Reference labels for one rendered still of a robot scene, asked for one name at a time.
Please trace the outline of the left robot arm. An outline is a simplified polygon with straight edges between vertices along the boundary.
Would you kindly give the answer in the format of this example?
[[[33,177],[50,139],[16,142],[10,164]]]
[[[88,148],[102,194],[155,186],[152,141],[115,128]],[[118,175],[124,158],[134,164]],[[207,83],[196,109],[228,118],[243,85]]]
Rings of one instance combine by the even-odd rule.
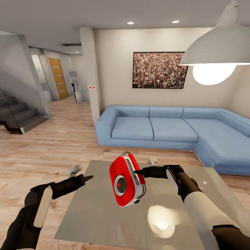
[[[94,177],[77,176],[76,173],[81,170],[81,165],[75,165],[69,170],[67,180],[31,188],[25,198],[25,206],[8,228],[7,238],[0,250],[35,250],[51,199],[78,190]]]

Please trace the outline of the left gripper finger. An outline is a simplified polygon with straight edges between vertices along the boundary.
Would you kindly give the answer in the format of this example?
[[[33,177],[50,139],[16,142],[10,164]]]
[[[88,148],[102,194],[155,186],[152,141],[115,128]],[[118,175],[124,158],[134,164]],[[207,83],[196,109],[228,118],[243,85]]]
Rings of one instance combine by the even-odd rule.
[[[88,180],[92,179],[94,176],[87,176],[87,177],[84,177],[85,179],[85,182],[87,182]]]

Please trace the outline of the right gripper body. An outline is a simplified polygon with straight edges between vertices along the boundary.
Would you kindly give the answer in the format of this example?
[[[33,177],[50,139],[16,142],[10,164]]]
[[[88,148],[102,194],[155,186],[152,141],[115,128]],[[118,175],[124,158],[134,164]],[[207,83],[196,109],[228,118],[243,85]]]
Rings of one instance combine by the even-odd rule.
[[[143,174],[144,174],[144,178],[148,178],[148,177],[153,177],[153,178],[160,178],[158,176],[158,168],[159,166],[150,166],[150,167],[145,167],[143,168]]]

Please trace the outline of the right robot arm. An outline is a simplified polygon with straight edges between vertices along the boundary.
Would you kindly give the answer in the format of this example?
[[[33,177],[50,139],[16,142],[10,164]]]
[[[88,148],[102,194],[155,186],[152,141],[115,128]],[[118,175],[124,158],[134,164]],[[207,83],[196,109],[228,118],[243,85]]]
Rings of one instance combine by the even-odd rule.
[[[250,237],[202,192],[179,164],[155,166],[157,162],[156,158],[150,158],[147,164],[151,165],[134,173],[144,178],[170,180],[181,196],[205,250],[250,250]]]

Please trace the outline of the radio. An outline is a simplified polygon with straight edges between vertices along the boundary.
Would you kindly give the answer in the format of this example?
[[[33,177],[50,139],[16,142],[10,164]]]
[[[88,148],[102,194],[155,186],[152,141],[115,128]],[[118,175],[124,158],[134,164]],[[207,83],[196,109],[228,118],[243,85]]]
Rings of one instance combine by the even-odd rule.
[[[116,201],[121,207],[138,203],[144,195],[144,177],[134,173],[140,168],[134,156],[128,155],[120,155],[109,169]]]

